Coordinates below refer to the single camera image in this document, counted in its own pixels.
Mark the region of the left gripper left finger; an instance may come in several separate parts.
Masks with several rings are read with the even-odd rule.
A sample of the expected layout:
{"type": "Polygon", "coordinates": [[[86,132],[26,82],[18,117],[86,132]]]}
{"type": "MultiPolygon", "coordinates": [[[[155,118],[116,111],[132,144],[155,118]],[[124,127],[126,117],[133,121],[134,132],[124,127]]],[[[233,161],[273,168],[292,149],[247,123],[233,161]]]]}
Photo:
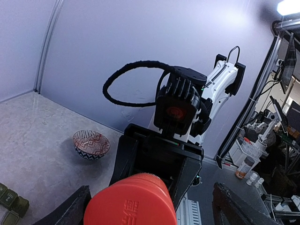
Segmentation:
{"type": "Polygon", "coordinates": [[[90,187],[81,186],[59,207],[35,225],[83,225],[85,209],[91,200],[90,187]]]}

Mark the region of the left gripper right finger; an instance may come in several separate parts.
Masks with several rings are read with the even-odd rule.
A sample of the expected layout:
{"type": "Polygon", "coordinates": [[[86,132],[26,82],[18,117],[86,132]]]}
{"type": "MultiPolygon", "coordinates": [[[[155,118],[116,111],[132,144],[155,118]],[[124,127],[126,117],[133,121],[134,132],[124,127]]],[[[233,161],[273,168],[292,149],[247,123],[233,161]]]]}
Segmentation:
{"type": "Polygon", "coordinates": [[[242,200],[226,185],[216,182],[212,201],[214,224],[216,225],[278,225],[242,200]]]}

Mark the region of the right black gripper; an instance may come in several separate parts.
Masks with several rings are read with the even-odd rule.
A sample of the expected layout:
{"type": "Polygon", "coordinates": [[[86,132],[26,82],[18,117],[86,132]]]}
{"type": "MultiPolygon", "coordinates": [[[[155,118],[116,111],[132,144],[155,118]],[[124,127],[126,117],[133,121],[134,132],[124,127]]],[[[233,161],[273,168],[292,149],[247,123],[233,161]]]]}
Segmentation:
{"type": "Polygon", "coordinates": [[[119,138],[110,184],[138,173],[158,176],[177,209],[203,167],[203,149],[129,124],[119,138]]]}

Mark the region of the orange pill bottle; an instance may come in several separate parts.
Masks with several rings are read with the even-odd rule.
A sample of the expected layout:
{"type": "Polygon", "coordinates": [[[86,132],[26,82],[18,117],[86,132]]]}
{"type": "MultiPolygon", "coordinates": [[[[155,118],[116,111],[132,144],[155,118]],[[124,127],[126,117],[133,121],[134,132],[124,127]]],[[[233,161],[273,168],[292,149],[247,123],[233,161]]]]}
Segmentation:
{"type": "Polygon", "coordinates": [[[175,225],[177,217],[165,183],[139,173],[117,181],[89,201],[85,225],[175,225]]]}

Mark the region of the green weekly pill organizer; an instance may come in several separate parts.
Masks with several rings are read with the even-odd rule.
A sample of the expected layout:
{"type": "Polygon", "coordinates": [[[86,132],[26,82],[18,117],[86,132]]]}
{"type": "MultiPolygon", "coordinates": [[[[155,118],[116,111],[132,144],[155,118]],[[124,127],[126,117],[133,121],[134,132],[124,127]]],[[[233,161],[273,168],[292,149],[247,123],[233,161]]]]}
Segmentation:
{"type": "Polygon", "coordinates": [[[19,220],[26,215],[30,203],[27,199],[19,196],[15,191],[1,183],[0,205],[7,210],[0,224],[17,225],[19,220]]]}

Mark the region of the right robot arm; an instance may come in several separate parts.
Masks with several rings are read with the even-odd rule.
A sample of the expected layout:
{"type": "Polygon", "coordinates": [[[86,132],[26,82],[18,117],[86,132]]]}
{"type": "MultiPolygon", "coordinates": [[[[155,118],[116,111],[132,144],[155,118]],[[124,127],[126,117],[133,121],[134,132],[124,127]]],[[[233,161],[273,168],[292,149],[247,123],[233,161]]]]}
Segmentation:
{"type": "Polygon", "coordinates": [[[103,85],[103,95],[111,103],[126,107],[155,107],[148,127],[129,124],[119,138],[110,183],[138,173],[152,173],[166,184],[175,208],[191,186],[200,183],[204,158],[202,145],[207,129],[231,96],[237,94],[246,67],[229,57],[216,56],[209,75],[193,69],[145,60],[128,63],[114,72],[103,85]],[[129,103],[114,99],[111,84],[137,68],[158,68],[166,80],[158,82],[155,99],[149,103],[129,103]]]}

